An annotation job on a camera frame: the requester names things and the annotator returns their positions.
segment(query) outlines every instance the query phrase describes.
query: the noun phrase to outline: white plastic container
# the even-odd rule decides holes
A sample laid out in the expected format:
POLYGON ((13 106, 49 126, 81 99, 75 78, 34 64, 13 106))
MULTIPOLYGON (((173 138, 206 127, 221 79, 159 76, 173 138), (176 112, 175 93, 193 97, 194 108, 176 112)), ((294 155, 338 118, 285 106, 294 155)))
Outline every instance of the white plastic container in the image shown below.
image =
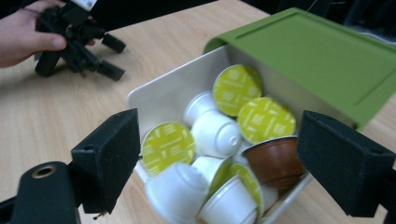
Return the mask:
MULTIPOLYGON (((304 91, 297 84, 232 46, 223 46, 186 63, 169 73, 153 79, 149 83, 131 91, 127 97, 129 108, 137 108, 141 139, 156 125, 166 121, 183 122, 185 108, 189 102, 204 91, 211 91, 217 76, 234 64, 246 64, 257 69, 262 77, 264 95, 287 105, 296 118, 296 131, 304 110, 318 111, 337 118, 346 124, 353 121, 343 116, 317 96, 304 91)), ((146 182, 149 172, 143 162, 135 170, 146 182)), ((265 213, 262 223, 272 223, 284 209, 292 203, 297 194, 312 179, 311 174, 302 176, 300 182, 265 213)))

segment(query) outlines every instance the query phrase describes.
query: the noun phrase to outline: storage box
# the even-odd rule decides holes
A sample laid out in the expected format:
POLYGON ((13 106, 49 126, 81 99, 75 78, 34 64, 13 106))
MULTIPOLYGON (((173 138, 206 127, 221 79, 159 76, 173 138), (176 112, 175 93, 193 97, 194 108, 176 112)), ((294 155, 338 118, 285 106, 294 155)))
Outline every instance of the storage box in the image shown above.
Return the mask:
MULTIPOLYGON (((210 91, 216 77, 234 64, 262 76, 264 95, 287 105, 297 118, 316 111, 361 129, 395 92, 396 49, 299 9, 289 9, 219 35, 205 55, 133 90, 127 101, 139 112, 143 140, 154 126, 182 122, 190 100, 210 91)), ((146 182, 142 162, 136 171, 146 182)), ((274 221, 312 179, 301 181, 264 214, 274 221)))

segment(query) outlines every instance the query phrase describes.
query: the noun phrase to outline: table surface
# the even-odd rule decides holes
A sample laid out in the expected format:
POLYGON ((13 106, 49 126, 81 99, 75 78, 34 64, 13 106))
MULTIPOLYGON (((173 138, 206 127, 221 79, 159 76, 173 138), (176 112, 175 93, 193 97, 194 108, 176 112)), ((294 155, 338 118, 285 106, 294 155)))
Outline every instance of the table surface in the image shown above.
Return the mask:
MULTIPOLYGON (((16 195, 21 175, 47 161, 71 161, 70 150, 111 115, 127 109, 128 93, 202 55, 213 36, 267 17, 236 0, 179 11, 111 32, 127 44, 122 54, 100 44, 90 50, 126 70, 117 82, 99 74, 73 74, 63 64, 50 78, 35 74, 29 59, 0 70, 0 202, 16 195)), ((396 94, 362 131, 396 151, 396 94)), ((82 223, 164 223, 147 201, 133 173, 110 216, 96 221, 80 209, 82 223)), ((347 217, 316 181, 297 196, 276 223, 382 223, 375 218, 347 217)))

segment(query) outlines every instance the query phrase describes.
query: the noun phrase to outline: human hand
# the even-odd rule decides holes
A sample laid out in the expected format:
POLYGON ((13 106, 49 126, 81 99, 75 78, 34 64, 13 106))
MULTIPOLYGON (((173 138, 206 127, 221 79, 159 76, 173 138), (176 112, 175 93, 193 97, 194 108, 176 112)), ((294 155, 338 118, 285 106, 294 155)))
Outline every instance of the human hand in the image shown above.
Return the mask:
POLYGON ((0 20, 0 67, 21 63, 37 52, 66 48, 61 35, 35 30, 41 12, 63 4, 57 0, 40 0, 0 20))

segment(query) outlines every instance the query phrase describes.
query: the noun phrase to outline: green box lid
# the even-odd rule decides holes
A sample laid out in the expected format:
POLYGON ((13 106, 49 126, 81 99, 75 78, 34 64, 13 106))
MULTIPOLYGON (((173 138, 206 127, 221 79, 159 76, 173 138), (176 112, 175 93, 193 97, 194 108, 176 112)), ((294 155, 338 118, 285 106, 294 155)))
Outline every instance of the green box lid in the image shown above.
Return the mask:
POLYGON ((232 45, 355 120, 360 129, 396 90, 396 48, 291 8, 211 39, 232 45))

